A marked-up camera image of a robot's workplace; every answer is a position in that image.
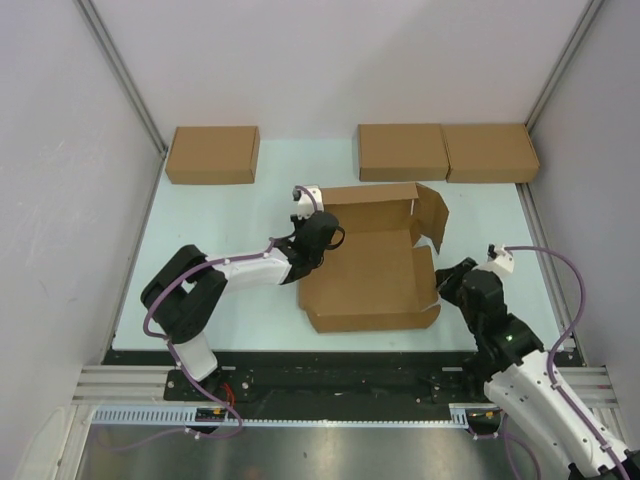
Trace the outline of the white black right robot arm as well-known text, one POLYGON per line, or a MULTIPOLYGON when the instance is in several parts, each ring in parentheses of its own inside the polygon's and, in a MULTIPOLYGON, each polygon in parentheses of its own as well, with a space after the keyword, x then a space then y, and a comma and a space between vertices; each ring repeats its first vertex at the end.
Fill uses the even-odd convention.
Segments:
POLYGON ((466 258, 435 273, 440 297, 460 310, 477 347, 461 376, 463 393, 493 402, 571 479, 638 478, 639 453, 596 418, 538 336, 509 311, 503 278, 511 270, 498 259, 466 258))

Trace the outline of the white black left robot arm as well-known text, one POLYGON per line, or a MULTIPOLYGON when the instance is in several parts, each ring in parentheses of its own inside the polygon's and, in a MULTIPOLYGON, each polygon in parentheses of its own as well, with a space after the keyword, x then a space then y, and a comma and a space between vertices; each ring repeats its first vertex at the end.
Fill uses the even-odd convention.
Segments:
POLYGON ((263 251, 210 259, 194 245, 180 248, 141 293, 147 313, 143 332, 159 338, 197 398, 214 397, 221 387, 219 362, 204 330, 225 294, 266 285, 286 285, 320 267, 332 241, 345 230, 331 213, 319 211, 292 219, 294 232, 272 238, 263 251))

